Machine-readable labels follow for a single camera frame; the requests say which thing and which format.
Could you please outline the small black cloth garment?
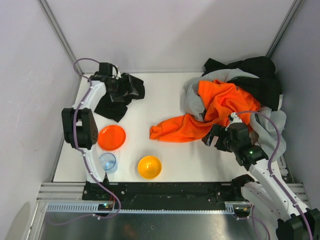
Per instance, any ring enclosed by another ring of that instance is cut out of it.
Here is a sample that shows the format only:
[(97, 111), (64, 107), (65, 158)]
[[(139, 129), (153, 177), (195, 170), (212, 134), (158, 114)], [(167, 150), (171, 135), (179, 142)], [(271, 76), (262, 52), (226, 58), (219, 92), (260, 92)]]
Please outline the small black cloth garment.
[[(127, 73), (122, 73), (121, 77), (126, 79)], [(132, 100), (142, 100), (145, 97), (145, 86), (144, 81), (140, 78), (137, 78), (138, 83), (138, 92), (139, 96), (134, 97), (128, 95), (126, 102), (111, 102), (110, 96), (106, 93), (98, 102), (94, 112), (102, 117), (105, 117), (110, 120), (114, 120), (117, 123), (124, 117), (128, 110), (128, 105)]]

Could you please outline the grey sweatshirt cloth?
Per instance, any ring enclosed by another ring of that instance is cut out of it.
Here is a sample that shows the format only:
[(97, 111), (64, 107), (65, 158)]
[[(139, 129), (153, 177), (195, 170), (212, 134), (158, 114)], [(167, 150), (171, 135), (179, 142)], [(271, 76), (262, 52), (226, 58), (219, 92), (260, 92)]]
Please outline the grey sweatshirt cloth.
[[(198, 94), (200, 81), (214, 81), (219, 80), (221, 82), (229, 83), (232, 77), (247, 76), (250, 73), (245, 73), (240, 69), (222, 69), (216, 70), (202, 77), (195, 77), (187, 81), (183, 89), (186, 91), (185, 97), (183, 97), (183, 109), (186, 113), (191, 114), (196, 120), (203, 122), (205, 120), (205, 106)], [(286, 151), (287, 144), (284, 138), (281, 136), (282, 131), (285, 128), (286, 114), (278, 109), (273, 111), (271, 108), (261, 105), (259, 110), (261, 115), (251, 113), (249, 125), (255, 132), (253, 142), (258, 143), (263, 151), (270, 158), (274, 152), (276, 154), (273, 161), (277, 161)]]

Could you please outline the orange cloth garment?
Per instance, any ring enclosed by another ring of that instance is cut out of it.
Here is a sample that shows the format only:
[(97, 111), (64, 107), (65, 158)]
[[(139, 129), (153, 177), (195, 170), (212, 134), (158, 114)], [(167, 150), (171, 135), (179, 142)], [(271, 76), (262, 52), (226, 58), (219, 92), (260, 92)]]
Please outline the orange cloth garment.
[(160, 122), (150, 128), (149, 138), (163, 142), (186, 143), (202, 139), (214, 124), (226, 127), (233, 112), (258, 111), (261, 104), (250, 93), (233, 83), (217, 79), (201, 80), (198, 94), (206, 110), (204, 121), (187, 113)]

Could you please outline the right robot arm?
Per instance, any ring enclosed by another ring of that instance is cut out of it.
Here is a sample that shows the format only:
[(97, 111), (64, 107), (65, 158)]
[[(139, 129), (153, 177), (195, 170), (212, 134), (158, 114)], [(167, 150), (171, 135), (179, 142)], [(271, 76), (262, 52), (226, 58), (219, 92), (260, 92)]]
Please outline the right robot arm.
[(320, 211), (310, 209), (291, 188), (278, 178), (268, 156), (252, 144), (248, 127), (232, 123), (228, 127), (213, 125), (202, 138), (210, 146), (217, 137), (215, 148), (230, 152), (249, 173), (232, 180), (242, 197), (251, 202), (274, 225), (279, 240), (318, 240)]

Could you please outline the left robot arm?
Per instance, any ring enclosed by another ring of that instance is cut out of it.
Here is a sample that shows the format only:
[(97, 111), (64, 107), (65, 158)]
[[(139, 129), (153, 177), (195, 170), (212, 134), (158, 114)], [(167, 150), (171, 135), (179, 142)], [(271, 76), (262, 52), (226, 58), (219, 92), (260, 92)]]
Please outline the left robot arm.
[(99, 131), (94, 110), (103, 97), (108, 97), (112, 103), (124, 103), (129, 97), (141, 96), (138, 89), (143, 85), (108, 62), (100, 62), (98, 71), (86, 79), (88, 88), (84, 96), (61, 112), (63, 134), (64, 140), (81, 154), (87, 170), (86, 180), (102, 183), (108, 177), (96, 150)]

